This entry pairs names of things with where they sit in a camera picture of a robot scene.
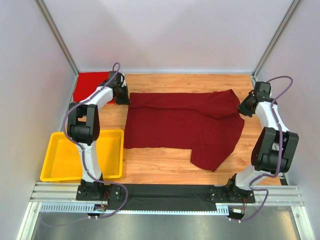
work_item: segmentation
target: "wall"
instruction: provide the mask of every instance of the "wall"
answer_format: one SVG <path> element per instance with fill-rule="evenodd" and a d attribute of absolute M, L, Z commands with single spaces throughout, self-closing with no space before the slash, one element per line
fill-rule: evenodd
<path fill-rule="evenodd" d="M 288 180 L 298 185 L 316 239 L 320 239 L 320 1 L 304 0 L 271 53 L 259 81 L 290 75 L 291 89 L 278 101 L 286 126 L 299 134 L 299 143 Z M 286 87 L 288 80 L 272 83 L 272 94 Z"/>
<path fill-rule="evenodd" d="M 75 76 L 32 0 L 0 0 L 0 238 L 16 238 Z"/>
<path fill-rule="evenodd" d="M 252 72 L 292 0 L 44 0 L 79 70 Z"/>

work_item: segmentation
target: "wood surface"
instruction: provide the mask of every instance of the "wood surface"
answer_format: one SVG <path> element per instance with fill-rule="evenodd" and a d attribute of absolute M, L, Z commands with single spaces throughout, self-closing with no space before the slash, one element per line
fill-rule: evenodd
<path fill-rule="evenodd" d="M 130 93 L 208 93 L 233 89 L 242 101 L 252 90 L 247 74 L 126 74 Z M 99 112 L 101 129 L 125 129 L 128 106 L 106 105 Z M 120 183 L 130 184 L 215 184 L 224 185 L 233 174 L 243 171 L 261 133 L 259 119 L 245 120 L 241 138 L 233 153 L 215 172 L 190 162 L 191 150 L 175 148 L 124 149 Z M 280 185 L 278 178 L 267 178 L 262 185 Z"/>

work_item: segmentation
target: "wire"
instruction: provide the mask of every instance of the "wire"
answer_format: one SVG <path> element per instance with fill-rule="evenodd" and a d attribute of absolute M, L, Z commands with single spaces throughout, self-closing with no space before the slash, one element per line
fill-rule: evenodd
<path fill-rule="evenodd" d="M 279 175 L 279 172 L 280 172 L 280 166 L 281 166 L 281 159 L 282 159 L 282 151 L 283 151 L 283 134 L 282 134 L 282 127 L 281 127 L 281 124 L 279 123 L 279 119 L 278 119 L 278 116 L 276 114 L 276 111 L 274 109 L 274 104 L 275 102 L 283 95 L 285 94 L 285 92 L 287 92 L 289 90 L 289 88 L 291 88 L 292 84 L 294 83 L 294 79 L 290 76 L 277 76 L 277 77 L 274 77 L 274 78 L 271 78 L 269 79 L 268 81 L 266 81 L 267 83 L 273 81 L 273 80 L 276 80 L 276 79 L 283 79 L 283 78 L 286 78 L 286 79 L 289 79 L 290 80 L 290 83 L 289 85 L 278 95 L 275 97 L 275 99 L 273 99 L 273 101 L 271 102 L 271 105 L 270 105 L 270 108 L 271 108 L 271 112 L 272 112 L 272 115 L 276 121 L 276 124 L 278 125 L 278 128 L 279 128 L 279 151 L 278 151 L 278 162 L 277 162 L 277 165 L 276 165 L 276 171 L 274 173 L 274 175 L 272 174 L 262 174 L 260 176 L 257 176 L 255 177 L 250 183 L 249 183 L 249 187 L 252 191 L 265 191 L 266 194 L 265 194 L 265 197 L 260 205 L 260 207 L 258 208 L 258 210 L 250 217 L 246 218 L 246 219 L 243 219 L 241 220 L 241 222 L 247 222 L 251 219 L 253 219 L 262 209 L 262 207 L 265 205 L 266 201 L 267 201 L 267 198 L 268 198 L 268 195 L 269 195 L 269 190 L 266 189 L 266 188 L 254 188 L 252 187 L 252 184 L 254 182 L 256 182 L 257 180 L 263 178 L 263 177 L 270 177 L 270 178 L 276 178 L 278 175 Z"/>
<path fill-rule="evenodd" d="M 79 144 L 78 142 L 74 141 L 67 133 L 66 131 L 66 122 L 67 122 L 67 118 L 68 116 L 70 115 L 70 113 L 72 113 L 72 111 L 74 111 L 76 108 L 80 107 L 81 105 L 91 101 L 98 93 L 100 93 L 104 88 L 106 88 L 109 83 L 114 80 L 114 78 L 117 76 L 119 70 L 120 70 L 120 63 L 119 62 L 116 62 L 113 67 L 112 67 L 112 70 L 114 71 L 115 70 L 115 66 L 118 65 L 118 68 L 117 70 L 115 71 L 115 74 L 98 90 L 96 91 L 92 96 L 90 96 L 88 99 L 86 100 L 83 100 L 83 101 L 80 101 L 79 103 L 77 103 L 75 106 L 73 106 L 72 108 L 70 108 L 66 115 L 64 116 L 63 120 L 62 120 L 62 131 L 64 133 L 64 135 L 66 136 L 66 138 L 68 140 L 70 140 L 72 143 L 78 145 L 80 148 L 81 148 L 81 155 L 82 155 L 82 164 L 83 164 L 83 168 L 84 170 L 86 171 L 86 173 L 88 174 L 88 176 L 93 179 L 94 181 L 98 182 L 98 183 L 102 183 L 102 184 L 112 184 L 112 185 L 117 185 L 117 186 L 120 186 L 122 187 L 124 190 L 125 190 L 125 198 L 124 198 L 124 201 L 123 203 L 121 204 L 121 206 L 119 208 L 117 208 L 116 210 L 114 210 L 113 212 L 111 213 L 108 213 L 108 214 L 105 214 L 105 215 L 102 215 L 102 216 L 98 216 L 97 218 L 98 219 L 105 219 L 105 218 L 108 218 L 108 217 L 111 217 L 113 215 L 115 215 L 117 212 L 119 212 L 123 207 L 124 205 L 127 203 L 127 200 L 128 200 L 128 195 L 129 195 L 129 192 L 128 192 L 128 189 L 125 185 L 121 184 L 121 183 L 117 183 L 117 182 L 113 182 L 113 181 L 103 181 L 103 180 L 99 180 L 99 179 L 96 179 L 94 176 L 91 175 L 91 173 L 89 172 L 88 168 L 87 168 L 87 165 L 86 165 L 86 160 L 85 160 L 85 148 Z M 47 224 L 45 222 L 43 222 L 42 218 L 40 218 L 40 222 L 41 224 L 43 224 L 44 226 L 46 227 L 51 227 L 51 228 L 58 228 L 58 227 L 63 227 L 63 226 L 67 226 L 69 224 L 74 224 L 74 223 L 77 223 L 77 222 L 80 222 L 82 220 L 86 220 L 88 219 L 88 217 L 83 217 L 83 218 L 80 218 L 80 219 L 77 219 L 77 220 L 74 220 L 74 221 L 71 221 L 71 222 L 67 222 L 67 223 L 64 223 L 64 224 L 57 224 L 57 225 L 50 225 L 50 224 Z"/>

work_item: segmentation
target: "purple cable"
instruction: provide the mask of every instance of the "purple cable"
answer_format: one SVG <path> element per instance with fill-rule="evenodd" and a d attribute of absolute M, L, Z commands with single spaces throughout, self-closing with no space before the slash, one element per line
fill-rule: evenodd
<path fill-rule="evenodd" d="M 270 80 L 266 81 L 267 83 L 273 81 L 273 80 L 276 80 L 276 79 L 282 79 L 282 78 L 286 78 L 286 79 L 289 79 L 290 80 L 290 84 L 286 87 L 285 90 L 283 90 L 278 96 L 275 97 L 275 99 L 273 99 L 273 101 L 271 102 L 271 112 L 272 112 L 272 115 L 276 121 L 276 124 L 278 125 L 278 128 L 279 128 L 279 133 L 282 133 L 282 127 L 279 123 L 279 119 L 278 119 L 278 116 L 276 114 L 276 111 L 274 110 L 273 106 L 275 104 L 275 102 L 283 95 L 285 94 L 286 91 L 289 90 L 289 88 L 291 88 L 292 84 L 294 83 L 294 80 L 292 77 L 290 76 L 277 76 L 277 77 L 274 77 L 274 78 L 271 78 Z M 274 173 L 274 175 L 271 175 L 271 174 L 262 174 L 260 176 L 257 176 L 255 177 L 249 184 L 249 187 L 252 191 L 265 191 L 266 194 L 265 194 L 265 197 L 260 205 L 260 207 L 258 208 L 258 210 L 250 217 L 246 218 L 246 219 L 243 219 L 241 220 L 241 222 L 247 222 L 251 219 L 253 219 L 262 209 L 262 207 L 265 205 L 266 201 L 267 201 L 267 198 L 268 198 L 268 195 L 269 195 L 269 190 L 266 189 L 266 188 L 254 188 L 252 187 L 252 184 L 259 180 L 260 178 L 262 177 L 270 177 L 270 178 L 276 178 L 280 172 L 280 166 L 281 166 L 281 159 L 282 159 L 282 150 L 283 150 L 283 135 L 282 134 L 279 134 L 279 153 L 278 153 L 278 162 L 277 162 L 277 165 L 276 165 L 276 171 Z"/>
<path fill-rule="evenodd" d="M 111 212 L 111 213 L 109 213 L 109 214 L 105 214 L 105 215 L 102 215 L 102 216 L 97 217 L 98 219 L 105 219 L 105 218 L 111 217 L 111 216 L 115 215 L 117 212 L 119 212 L 119 211 L 123 208 L 123 206 L 127 203 L 128 195 L 129 195 L 128 189 L 127 189 L 127 187 L 126 187 L 125 185 L 123 185 L 123 184 L 121 184 L 121 183 L 117 183 L 117 182 L 113 182 L 113 181 L 102 181 L 102 180 L 96 179 L 94 176 L 92 176 L 91 173 L 89 172 L 88 168 L 87 168 L 87 165 L 86 165 L 85 149 L 84 149 L 84 147 L 83 147 L 81 144 L 79 144 L 78 142 L 74 141 L 74 140 L 68 135 L 65 126 L 66 126 L 67 118 L 68 118 L 68 116 L 70 115 L 70 113 L 71 113 L 73 110 L 75 110 L 75 109 L 78 108 L 79 106 L 81 106 L 81 105 L 89 102 L 90 100 L 92 100 L 98 93 L 100 93 L 104 88 L 106 88 L 106 87 L 109 85 L 109 83 L 117 76 L 117 74 L 118 74 L 118 72 L 119 72 L 119 70 L 120 70 L 121 65 L 120 65 L 119 62 L 116 62 L 116 63 L 113 65 L 113 67 L 112 67 L 112 70 L 113 70 L 113 71 L 114 71 L 116 65 L 118 65 L 118 68 L 117 68 L 117 70 L 115 71 L 115 74 L 109 79 L 109 81 L 107 81 L 107 82 L 103 85 L 103 87 L 102 87 L 99 91 L 96 91 L 90 98 L 88 98 L 88 99 L 86 99 L 86 100 L 84 100 L 84 101 L 81 101 L 81 102 L 79 102 L 78 104 L 76 104 L 75 106 L 73 106 L 72 108 L 70 108 L 70 109 L 67 111 L 66 115 L 64 116 L 64 118 L 63 118 L 63 120 L 62 120 L 62 126 L 63 126 L 62 131 L 63 131 L 64 135 L 66 136 L 66 138 L 69 139 L 72 143 L 78 145 L 78 146 L 81 148 L 82 164 L 83 164 L 83 168 L 84 168 L 84 170 L 86 171 L 86 173 L 88 174 L 88 176 L 89 176 L 90 178 L 92 178 L 93 180 L 95 180 L 96 182 L 98 182 L 98 183 L 117 185 L 117 186 L 120 186 L 120 187 L 124 188 L 124 190 L 125 190 L 125 198 L 124 198 L 124 201 L 123 201 L 123 203 L 121 204 L 121 206 L 120 206 L 118 209 L 114 210 L 113 212 Z M 74 220 L 74 221 L 72 221 L 72 222 L 68 222 L 68 223 L 64 223 L 64 224 L 59 224 L 59 225 L 46 224 L 45 222 L 42 221 L 42 219 L 40 219 L 40 222 L 41 222 L 43 225 L 45 225 L 46 227 L 57 228 L 57 227 L 63 227 L 63 226 L 69 225 L 69 224 L 74 224 L 74 223 L 80 222 L 80 221 L 85 220 L 85 219 L 88 219 L 88 217 L 83 217 L 83 218 Z"/>

